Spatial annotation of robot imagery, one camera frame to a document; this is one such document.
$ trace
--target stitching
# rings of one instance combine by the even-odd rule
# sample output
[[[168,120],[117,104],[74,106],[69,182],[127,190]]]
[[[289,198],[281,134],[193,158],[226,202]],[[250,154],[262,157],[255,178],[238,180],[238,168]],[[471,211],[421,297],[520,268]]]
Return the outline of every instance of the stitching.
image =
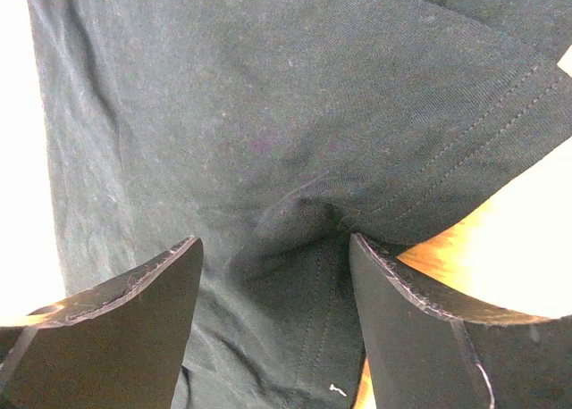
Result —
[[[520,88],[520,86],[526,81],[526,79],[528,79],[530,76],[533,75],[533,73],[538,69],[538,67],[533,67],[532,70],[530,70],[527,74],[524,75],[524,77],[515,85],[513,86],[511,89],[509,89],[507,92],[504,93],[504,95],[502,95],[499,100],[496,102],[495,105],[493,105],[489,110],[487,110],[487,112],[485,114],[483,114],[481,117],[479,117],[475,123],[473,123],[471,126],[469,126],[468,128],[466,128],[463,133],[461,133],[457,138],[455,138],[453,141],[451,141],[448,145],[446,145],[441,152],[439,152],[438,154],[436,154],[433,159],[431,159],[428,163],[426,163],[419,171],[417,171],[415,173],[415,175],[412,177],[412,180],[416,180],[417,177],[422,174],[427,168],[429,168],[431,165],[433,165],[438,159],[440,159],[447,151],[449,151],[451,148],[453,148],[456,144],[458,144],[458,142],[465,137],[466,134],[468,134],[471,130],[475,129],[484,119],[486,119],[486,117],[492,113],[492,111],[497,108],[498,106],[500,106],[502,104],[502,102],[507,99],[507,97],[512,94],[515,90],[517,90],[518,88]],[[402,190],[400,190],[397,194],[393,195],[388,201],[386,201],[383,205],[381,206],[376,206],[374,208],[374,210],[372,210],[370,213],[377,213],[379,211],[384,210],[385,208],[387,208],[389,205],[391,205],[399,196],[401,196],[404,192],[406,192],[407,190],[409,190],[411,187],[414,186],[415,183],[413,184],[408,184],[406,185]]]
[[[317,266],[318,266],[318,270],[317,270],[317,274],[315,276],[314,287],[317,287],[319,279],[322,276],[322,257],[320,257],[320,260],[317,262]],[[305,359],[304,356],[306,355],[306,352],[307,352],[308,347],[309,347],[308,338],[310,335],[310,330],[312,329],[312,324],[314,323],[314,318],[315,318],[315,304],[312,304],[312,308],[310,310],[310,318],[307,321],[306,331],[304,333],[304,345],[302,346],[302,352],[300,353],[300,358],[298,360],[298,365],[296,366],[296,372],[294,374],[294,388],[299,387],[300,370],[302,369],[302,363],[304,362],[304,359]]]
[[[328,302],[328,314],[326,314],[326,317],[325,317],[324,330],[322,332],[322,337],[320,338],[320,347],[318,347],[318,352],[315,355],[314,363],[312,363],[312,370],[310,371],[310,379],[311,380],[314,378],[315,370],[317,369],[318,364],[320,363],[320,360],[322,359],[322,355],[324,354],[325,339],[326,339],[326,336],[328,334],[328,331],[330,331],[330,325],[332,323],[332,308],[333,308],[333,301],[334,301],[334,296],[335,296],[335,282],[336,282],[335,268],[334,267],[332,267],[330,275],[331,275],[332,283],[330,284],[330,296],[328,299],[329,300],[329,302]],[[306,398],[304,399],[304,401],[302,403],[306,403],[308,398],[309,397],[306,396]]]
[[[509,121],[509,123],[507,123],[503,128],[501,128],[491,139],[489,139],[486,143],[482,144],[473,153],[465,156],[465,158],[463,160],[461,160],[455,166],[453,166],[445,175],[443,175],[442,179],[440,179],[437,183],[433,184],[431,186],[431,188],[429,188],[427,193],[425,193],[421,198],[419,198],[419,200],[417,200],[403,214],[401,214],[398,217],[391,219],[387,222],[392,223],[392,222],[398,221],[398,220],[404,218],[405,216],[409,215],[412,211],[416,210],[417,207],[419,207],[430,195],[432,195],[434,190],[438,186],[440,186],[456,169],[458,169],[460,166],[464,165],[469,159],[471,159],[476,154],[479,154],[481,151],[483,151],[483,149],[485,147],[490,145],[496,138],[498,138],[500,135],[502,135],[504,132],[506,132],[508,129],[510,129],[510,127],[512,127],[512,125],[518,119],[520,119],[525,113],[530,111],[536,105],[536,103],[538,103],[538,101],[540,101],[544,96],[546,96],[546,94],[548,94],[550,91],[555,89],[561,81],[562,81],[562,77],[559,77],[553,84],[551,84],[546,90],[544,90],[544,92],[542,92],[537,98],[533,99],[532,102],[529,105],[527,105],[519,114],[517,114],[513,119],[511,119]]]

